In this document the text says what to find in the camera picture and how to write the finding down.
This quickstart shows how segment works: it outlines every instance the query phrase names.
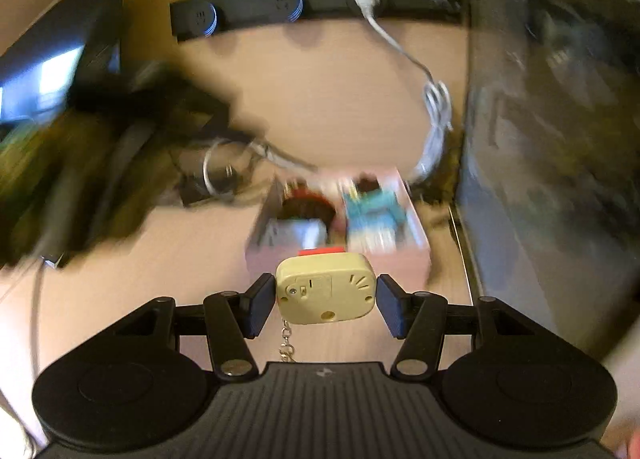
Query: black power strip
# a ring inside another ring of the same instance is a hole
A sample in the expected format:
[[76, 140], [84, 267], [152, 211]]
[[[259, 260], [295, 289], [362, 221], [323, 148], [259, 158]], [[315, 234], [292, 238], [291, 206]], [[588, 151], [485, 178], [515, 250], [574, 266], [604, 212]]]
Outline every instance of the black power strip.
[[[463, 0], [381, 0], [378, 15], [460, 24]], [[361, 16], [353, 0], [179, 0], [170, 5], [178, 42], [213, 32], [293, 22], [298, 18]]]

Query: metal keychain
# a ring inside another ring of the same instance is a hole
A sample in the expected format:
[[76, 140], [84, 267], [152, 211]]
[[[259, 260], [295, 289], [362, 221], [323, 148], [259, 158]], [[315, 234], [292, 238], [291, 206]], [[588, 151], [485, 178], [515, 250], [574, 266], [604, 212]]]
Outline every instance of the metal keychain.
[[284, 318], [282, 319], [282, 343], [280, 344], [280, 361], [285, 363], [295, 363], [296, 360], [293, 359], [293, 355], [296, 352], [291, 343], [289, 343], [289, 338], [291, 338], [291, 326], [289, 322], [287, 322]]

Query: white cable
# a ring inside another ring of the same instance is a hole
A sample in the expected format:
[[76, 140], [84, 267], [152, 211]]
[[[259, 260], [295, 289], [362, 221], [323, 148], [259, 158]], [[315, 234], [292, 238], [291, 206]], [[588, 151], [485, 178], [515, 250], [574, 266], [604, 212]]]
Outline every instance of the white cable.
[[204, 179], [204, 185], [207, 187], [207, 191], [212, 197], [218, 197], [220, 193], [215, 188], [213, 188], [211, 180], [209, 179], [209, 161], [211, 160], [213, 151], [219, 144], [219, 141], [213, 142], [213, 144], [209, 147], [209, 150], [207, 150], [207, 153], [204, 156], [204, 161], [202, 162], [202, 177]]
[[412, 171], [409, 183], [412, 184], [422, 181], [428, 178], [438, 167], [444, 155], [446, 131], [452, 129], [451, 97], [449, 96], [449, 91], [443, 82], [439, 81], [436, 83], [427, 66], [405, 51], [402, 46], [376, 22], [374, 10], [380, 3], [380, 0], [355, 0], [355, 2], [369, 25], [382, 36], [391, 47], [406, 57], [416, 67], [419, 67], [425, 76], [427, 76], [427, 83], [424, 84], [422, 89], [422, 99], [429, 114], [431, 129], [424, 142], [422, 155], [418, 160], [418, 164]]
[[33, 381], [40, 374], [40, 301], [42, 299], [42, 286], [44, 285], [44, 273], [47, 263], [41, 259], [36, 271], [31, 295], [31, 323], [29, 327], [29, 340], [31, 347], [31, 374]]
[[16, 286], [20, 283], [20, 281], [24, 278], [24, 276], [33, 268], [33, 266], [38, 261], [38, 258], [29, 259], [27, 264], [23, 266], [22, 269], [16, 268], [15, 273], [17, 274], [17, 279], [11, 283], [9, 288], [0, 296], [0, 304], [4, 302], [4, 300], [9, 296], [9, 294], [16, 288]]
[[36, 448], [16, 415], [0, 406], [0, 457], [7, 459], [31, 459]]
[[287, 170], [294, 170], [297, 172], [317, 172], [318, 167], [300, 159], [296, 159], [282, 150], [277, 149], [273, 145], [270, 145], [263, 139], [254, 139], [249, 144], [249, 149], [255, 152], [258, 156], [267, 161], [272, 162], [275, 166], [284, 168]]

